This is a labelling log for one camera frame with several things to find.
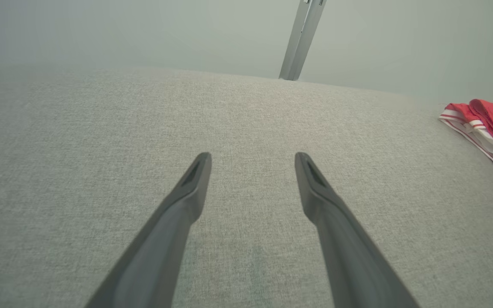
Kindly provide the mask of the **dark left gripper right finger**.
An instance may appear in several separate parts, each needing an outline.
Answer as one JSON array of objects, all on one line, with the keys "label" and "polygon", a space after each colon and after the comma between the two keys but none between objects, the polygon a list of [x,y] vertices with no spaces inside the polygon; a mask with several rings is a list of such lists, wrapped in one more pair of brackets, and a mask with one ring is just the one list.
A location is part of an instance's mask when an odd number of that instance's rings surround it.
[{"label": "dark left gripper right finger", "polygon": [[417,308],[405,284],[305,152],[295,154],[303,211],[316,226],[336,308]]}]

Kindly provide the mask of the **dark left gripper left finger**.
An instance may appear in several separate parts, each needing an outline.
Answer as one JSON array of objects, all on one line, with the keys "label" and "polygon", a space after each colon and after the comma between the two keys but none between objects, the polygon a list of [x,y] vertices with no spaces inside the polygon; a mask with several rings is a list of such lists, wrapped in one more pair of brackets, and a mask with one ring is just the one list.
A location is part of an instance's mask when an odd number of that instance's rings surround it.
[{"label": "dark left gripper left finger", "polygon": [[192,224],[203,211],[212,159],[200,153],[87,303],[88,308],[170,308]]}]

